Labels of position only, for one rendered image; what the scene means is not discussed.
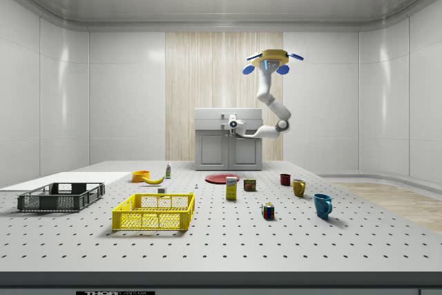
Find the dark grey basket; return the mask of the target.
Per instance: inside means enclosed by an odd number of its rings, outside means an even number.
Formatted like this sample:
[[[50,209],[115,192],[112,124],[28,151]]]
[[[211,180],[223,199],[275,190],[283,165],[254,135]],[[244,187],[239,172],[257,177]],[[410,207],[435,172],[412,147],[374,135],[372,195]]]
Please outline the dark grey basket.
[[[103,182],[53,182],[22,193],[17,198],[20,211],[81,211],[105,194]]]

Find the red plate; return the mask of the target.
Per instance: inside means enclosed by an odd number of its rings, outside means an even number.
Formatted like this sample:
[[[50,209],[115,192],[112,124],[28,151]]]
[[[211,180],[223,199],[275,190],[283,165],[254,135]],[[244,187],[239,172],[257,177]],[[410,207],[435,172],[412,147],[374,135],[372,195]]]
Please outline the red plate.
[[[211,184],[226,184],[227,178],[235,178],[236,181],[240,179],[240,176],[231,173],[217,173],[210,174],[205,177],[205,181]]]

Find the blue mug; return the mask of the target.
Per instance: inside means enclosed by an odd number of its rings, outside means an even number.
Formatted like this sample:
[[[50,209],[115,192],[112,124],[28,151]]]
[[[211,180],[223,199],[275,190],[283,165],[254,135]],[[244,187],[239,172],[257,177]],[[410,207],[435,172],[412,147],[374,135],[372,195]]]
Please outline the blue mug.
[[[324,193],[316,193],[314,195],[314,204],[317,216],[322,219],[328,219],[328,215],[333,209],[332,197]]]

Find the yellow mug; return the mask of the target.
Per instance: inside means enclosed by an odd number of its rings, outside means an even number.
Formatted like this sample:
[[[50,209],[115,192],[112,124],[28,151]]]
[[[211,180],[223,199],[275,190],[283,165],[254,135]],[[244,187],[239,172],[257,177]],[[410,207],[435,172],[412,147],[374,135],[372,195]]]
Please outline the yellow mug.
[[[294,191],[294,195],[297,197],[303,197],[305,193],[305,181],[301,179],[293,179],[292,180],[292,187]]]

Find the white cabinet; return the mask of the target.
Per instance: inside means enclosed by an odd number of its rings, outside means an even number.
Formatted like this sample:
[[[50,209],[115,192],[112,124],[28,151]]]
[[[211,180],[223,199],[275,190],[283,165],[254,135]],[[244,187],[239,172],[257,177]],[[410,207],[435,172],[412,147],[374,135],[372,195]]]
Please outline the white cabinet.
[[[195,168],[197,170],[261,170],[262,140],[253,135],[263,125],[260,108],[196,108]]]

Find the drone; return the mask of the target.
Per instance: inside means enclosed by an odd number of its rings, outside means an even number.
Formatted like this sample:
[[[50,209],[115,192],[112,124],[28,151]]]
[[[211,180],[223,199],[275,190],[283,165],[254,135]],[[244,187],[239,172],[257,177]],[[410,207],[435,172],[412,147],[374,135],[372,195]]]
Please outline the drone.
[[[289,57],[293,57],[294,59],[303,61],[304,58],[300,55],[297,55],[295,53],[288,53],[285,50],[281,49],[268,49],[264,51],[257,52],[247,58],[247,60],[250,60],[251,63],[246,65],[242,69],[242,73],[245,75],[248,75],[249,73],[252,73],[256,67],[258,67],[258,64],[263,61],[265,63],[265,69],[268,69],[271,67],[270,61],[276,61],[278,62],[278,67],[276,69],[276,72],[281,75],[285,75],[289,72],[289,67],[287,63],[289,62]]]

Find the white board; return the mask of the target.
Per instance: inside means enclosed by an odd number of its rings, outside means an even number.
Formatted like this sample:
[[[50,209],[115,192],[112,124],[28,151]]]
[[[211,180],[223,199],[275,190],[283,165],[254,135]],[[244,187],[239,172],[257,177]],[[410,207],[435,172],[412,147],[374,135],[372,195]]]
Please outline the white board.
[[[82,182],[87,184],[104,182],[105,184],[110,184],[129,174],[129,172],[61,172],[37,178],[35,180],[15,184],[9,187],[0,188],[0,191],[30,191],[42,186],[46,186],[53,182]]]

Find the yellow basket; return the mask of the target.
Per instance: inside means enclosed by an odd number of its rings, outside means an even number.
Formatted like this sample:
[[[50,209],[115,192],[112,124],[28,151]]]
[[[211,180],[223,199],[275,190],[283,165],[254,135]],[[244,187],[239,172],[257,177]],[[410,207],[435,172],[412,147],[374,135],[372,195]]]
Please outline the yellow basket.
[[[195,195],[135,193],[113,209],[114,230],[187,230]]]

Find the yellow carton box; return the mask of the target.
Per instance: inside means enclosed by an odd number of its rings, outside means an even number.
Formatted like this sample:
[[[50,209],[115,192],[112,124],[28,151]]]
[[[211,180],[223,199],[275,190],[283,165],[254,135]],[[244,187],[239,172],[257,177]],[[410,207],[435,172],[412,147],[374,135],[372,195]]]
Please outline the yellow carton box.
[[[235,200],[237,193],[238,178],[236,176],[226,177],[226,199]]]

